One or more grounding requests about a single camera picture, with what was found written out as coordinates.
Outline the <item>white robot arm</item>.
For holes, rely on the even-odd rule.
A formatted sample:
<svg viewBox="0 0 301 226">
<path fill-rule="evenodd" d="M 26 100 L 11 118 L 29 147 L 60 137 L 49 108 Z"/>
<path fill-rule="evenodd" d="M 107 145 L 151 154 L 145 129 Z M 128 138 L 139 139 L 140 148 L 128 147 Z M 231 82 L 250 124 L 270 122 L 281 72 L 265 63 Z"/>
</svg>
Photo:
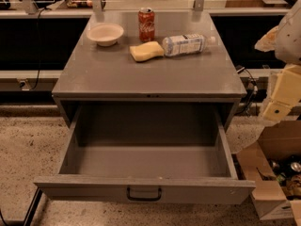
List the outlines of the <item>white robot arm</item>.
<svg viewBox="0 0 301 226">
<path fill-rule="evenodd" d="M 262 52 L 274 51 L 285 67 L 270 77 L 269 92 L 261 115 L 281 121 L 301 100 L 301 0 L 297 0 L 279 25 L 270 29 L 255 44 Z"/>
</svg>

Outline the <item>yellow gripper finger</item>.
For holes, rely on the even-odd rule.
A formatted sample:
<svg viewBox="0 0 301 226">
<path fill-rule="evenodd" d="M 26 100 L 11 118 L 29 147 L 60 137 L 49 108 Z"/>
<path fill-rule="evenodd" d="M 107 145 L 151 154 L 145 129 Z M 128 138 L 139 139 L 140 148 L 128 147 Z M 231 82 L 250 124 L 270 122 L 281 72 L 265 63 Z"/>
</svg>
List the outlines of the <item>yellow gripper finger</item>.
<svg viewBox="0 0 301 226">
<path fill-rule="evenodd" d="M 277 32 L 278 26 L 275 26 L 272 29 L 270 29 L 256 42 L 254 48 L 262 52 L 274 51 L 276 47 Z"/>
<path fill-rule="evenodd" d="M 301 100 L 301 66 L 287 64 L 271 79 L 261 114 L 266 120 L 282 121 Z"/>
</svg>

